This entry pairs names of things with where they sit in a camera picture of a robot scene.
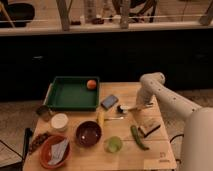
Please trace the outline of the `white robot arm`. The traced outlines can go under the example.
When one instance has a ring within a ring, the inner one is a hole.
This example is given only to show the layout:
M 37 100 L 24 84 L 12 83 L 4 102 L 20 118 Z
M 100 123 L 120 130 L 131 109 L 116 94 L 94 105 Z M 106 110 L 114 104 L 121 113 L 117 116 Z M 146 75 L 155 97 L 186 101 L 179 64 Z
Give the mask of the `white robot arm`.
M 143 109 L 155 96 L 184 121 L 179 171 L 213 171 L 213 107 L 202 107 L 164 86 L 161 72 L 143 74 L 136 106 Z

